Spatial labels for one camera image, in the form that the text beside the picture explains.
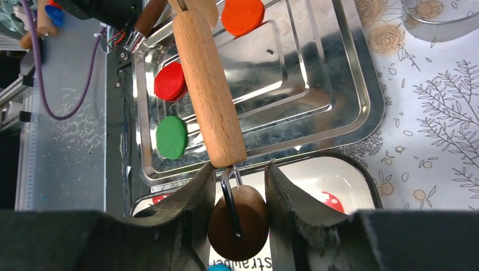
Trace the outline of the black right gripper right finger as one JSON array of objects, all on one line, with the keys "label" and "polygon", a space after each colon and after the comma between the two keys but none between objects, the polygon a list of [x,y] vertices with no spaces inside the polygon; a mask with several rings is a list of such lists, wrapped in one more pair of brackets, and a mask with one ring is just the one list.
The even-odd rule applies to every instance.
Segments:
[{"label": "black right gripper right finger", "polygon": [[477,270],[478,212],[340,213],[265,168],[273,270]]}]

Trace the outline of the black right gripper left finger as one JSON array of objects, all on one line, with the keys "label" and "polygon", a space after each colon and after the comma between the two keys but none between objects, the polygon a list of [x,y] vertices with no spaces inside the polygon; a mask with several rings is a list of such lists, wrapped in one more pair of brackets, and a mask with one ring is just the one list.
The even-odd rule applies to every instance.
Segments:
[{"label": "black right gripper left finger", "polygon": [[99,211],[2,211],[2,270],[206,270],[215,169],[131,218]]}]

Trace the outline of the wooden double-ended dough roller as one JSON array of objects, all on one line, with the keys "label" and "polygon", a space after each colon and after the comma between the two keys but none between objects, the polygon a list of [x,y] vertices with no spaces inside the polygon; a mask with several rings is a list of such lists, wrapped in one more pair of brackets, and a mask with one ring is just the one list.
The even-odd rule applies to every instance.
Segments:
[{"label": "wooden double-ended dough roller", "polygon": [[172,1],[173,34],[204,145],[211,165],[222,169],[223,196],[208,223],[208,239],[223,258],[253,258],[268,238],[265,201],[244,185],[236,167],[246,148],[220,56],[206,17],[184,1]]}]

